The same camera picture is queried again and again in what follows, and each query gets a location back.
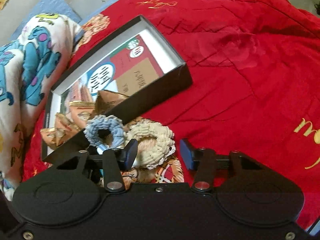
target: orange patterned fabric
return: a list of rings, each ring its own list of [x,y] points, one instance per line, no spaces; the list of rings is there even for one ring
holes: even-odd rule
[[[132,169],[131,171],[122,171],[124,177],[124,186],[129,189],[132,182],[141,183],[176,183],[184,182],[183,172],[180,161],[176,156],[171,155],[160,166],[153,170],[148,169]]]
[[[110,24],[110,18],[100,13],[92,17],[87,23],[82,25],[82,29],[84,30],[84,35],[82,36],[81,40],[78,42],[75,48],[75,52],[82,45],[87,44],[91,40],[93,35],[107,28],[109,24]]]

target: blue crochet ring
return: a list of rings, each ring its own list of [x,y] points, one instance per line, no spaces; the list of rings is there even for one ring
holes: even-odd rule
[[[99,138],[99,130],[109,130],[112,134],[113,141],[111,146],[104,145],[102,140]],[[97,115],[92,120],[89,120],[87,126],[84,129],[84,135],[88,139],[91,145],[95,147],[105,146],[106,149],[116,148],[124,143],[124,130],[122,121],[110,115],[106,117],[105,115]]]

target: red comforter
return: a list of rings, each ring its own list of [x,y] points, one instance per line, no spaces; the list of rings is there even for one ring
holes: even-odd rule
[[[287,0],[120,0],[102,14],[109,26],[79,48],[71,65],[143,14],[187,62],[194,81],[144,117],[174,131],[178,157],[179,140],[188,138],[219,154],[241,150],[293,180],[305,194],[298,223],[312,224],[320,214],[319,19]],[[45,168],[42,123],[43,114],[24,179]]]

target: blue gripper pad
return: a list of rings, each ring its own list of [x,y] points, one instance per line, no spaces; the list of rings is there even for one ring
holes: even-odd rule
[[[126,167],[126,171],[131,170],[132,165],[134,163],[134,160],[137,157],[137,152],[138,152],[138,141],[135,140],[132,144],[130,141],[129,143],[130,143],[131,147],[127,151],[127,159],[124,163],[124,165]]]
[[[183,139],[180,140],[180,154],[187,169],[194,170],[195,165],[193,161],[192,148],[189,148]]]

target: candy wrapper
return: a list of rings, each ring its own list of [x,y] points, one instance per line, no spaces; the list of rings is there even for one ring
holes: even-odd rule
[[[126,95],[109,90],[98,91],[95,112],[97,114],[103,114],[104,112],[109,111],[116,105],[125,101],[127,98],[128,96]]]
[[[75,136],[81,130],[76,124],[61,113],[56,113],[55,128],[57,146]]]
[[[90,119],[90,116],[95,109],[95,103],[72,101],[69,103],[69,109],[73,122],[80,129],[83,129],[87,125],[87,121]]]
[[[57,148],[56,145],[56,129],[55,128],[43,128],[40,130],[40,134],[44,142],[52,149]]]

